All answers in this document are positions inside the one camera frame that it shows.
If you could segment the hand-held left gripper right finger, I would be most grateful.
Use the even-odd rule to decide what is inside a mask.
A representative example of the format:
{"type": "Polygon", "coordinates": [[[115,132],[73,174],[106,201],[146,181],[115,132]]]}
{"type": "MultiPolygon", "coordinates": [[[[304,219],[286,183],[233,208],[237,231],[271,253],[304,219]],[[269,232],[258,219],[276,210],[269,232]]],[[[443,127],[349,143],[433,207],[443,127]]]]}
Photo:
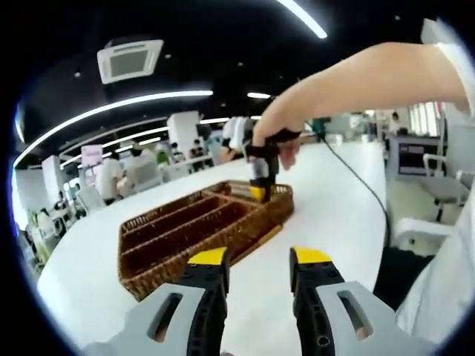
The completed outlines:
{"type": "Polygon", "coordinates": [[[292,247],[289,269],[303,355],[430,354],[430,342],[403,332],[394,310],[345,281],[327,254],[292,247]]]}

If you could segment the person's right hand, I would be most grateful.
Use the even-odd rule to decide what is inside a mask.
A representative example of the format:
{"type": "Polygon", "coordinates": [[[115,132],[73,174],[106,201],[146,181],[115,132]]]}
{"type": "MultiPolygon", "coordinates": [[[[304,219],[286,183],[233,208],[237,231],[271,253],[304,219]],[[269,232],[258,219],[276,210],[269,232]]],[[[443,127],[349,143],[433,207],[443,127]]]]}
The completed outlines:
{"type": "MultiPolygon", "coordinates": [[[[304,129],[304,119],[298,117],[296,113],[292,113],[290,109],[270,105],[254,127],[252,144],[263,146],[266,139],[283,129],[300,133],[304,129]]],[[[300,150],[299,138],[279,143],[278,147],[281,164],[285,170],[289,170],[295,164],[296,156],[300,150]]]]}

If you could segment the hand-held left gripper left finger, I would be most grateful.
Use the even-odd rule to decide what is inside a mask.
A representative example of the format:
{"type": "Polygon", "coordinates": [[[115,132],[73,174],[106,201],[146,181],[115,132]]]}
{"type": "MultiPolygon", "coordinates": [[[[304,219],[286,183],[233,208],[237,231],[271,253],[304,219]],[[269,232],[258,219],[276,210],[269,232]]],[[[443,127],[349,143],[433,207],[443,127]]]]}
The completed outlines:
{"type": "Polygon", "coordinates": [[[175,283],[131,309],[120,332],[86,346],[87,355],[219,355],[229,292],[227,248],[202,251],[175,283]]]}

